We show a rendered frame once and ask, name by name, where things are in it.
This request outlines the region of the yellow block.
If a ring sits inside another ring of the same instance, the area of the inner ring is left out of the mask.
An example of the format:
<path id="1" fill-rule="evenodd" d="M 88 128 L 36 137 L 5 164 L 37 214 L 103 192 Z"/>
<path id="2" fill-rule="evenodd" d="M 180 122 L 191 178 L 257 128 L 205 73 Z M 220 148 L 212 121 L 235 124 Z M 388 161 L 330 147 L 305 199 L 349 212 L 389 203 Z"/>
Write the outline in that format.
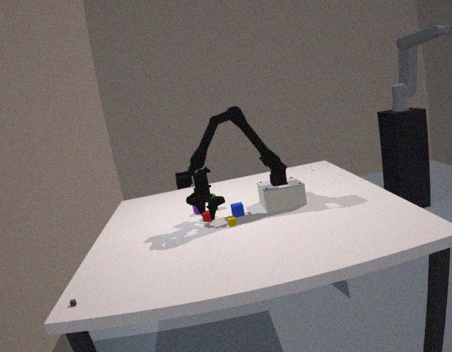
<path id="1" fill-rule="evenodd" d="M 237 221 L 236 221 L 236 218 L 234 216 L 228 217 L 227 218 L 227 222 L 228 222 L 228 226 L 229 227 L 237 226 Z"/>

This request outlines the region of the blue block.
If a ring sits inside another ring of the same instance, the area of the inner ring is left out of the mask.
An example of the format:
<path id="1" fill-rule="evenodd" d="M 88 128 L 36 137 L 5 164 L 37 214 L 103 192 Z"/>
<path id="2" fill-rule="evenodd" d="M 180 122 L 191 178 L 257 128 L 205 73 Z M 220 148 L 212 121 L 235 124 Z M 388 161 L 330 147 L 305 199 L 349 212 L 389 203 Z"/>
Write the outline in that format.
<path id="1" fill-rule="evenodd" d="M 244 207 L 241 202 L 231 204 L 232 215 L 237 218 L 245 215 Z"/>

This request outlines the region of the red block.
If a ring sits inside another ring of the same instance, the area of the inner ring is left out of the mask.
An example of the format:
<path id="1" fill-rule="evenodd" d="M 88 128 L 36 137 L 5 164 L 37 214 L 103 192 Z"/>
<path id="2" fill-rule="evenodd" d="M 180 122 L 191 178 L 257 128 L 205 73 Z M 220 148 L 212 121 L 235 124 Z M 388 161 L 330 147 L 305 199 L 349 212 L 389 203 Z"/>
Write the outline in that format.
<path id="1" fill-rule="evenodd" d="M 202 213 L 202 218 L 203 218 L 204 222 L 209 222 L 209 223 L 211 221 L 215 220 L 215 218 L 213 220 L 211 219 L 209 211 L 206 211 L 206 212 Z"/>

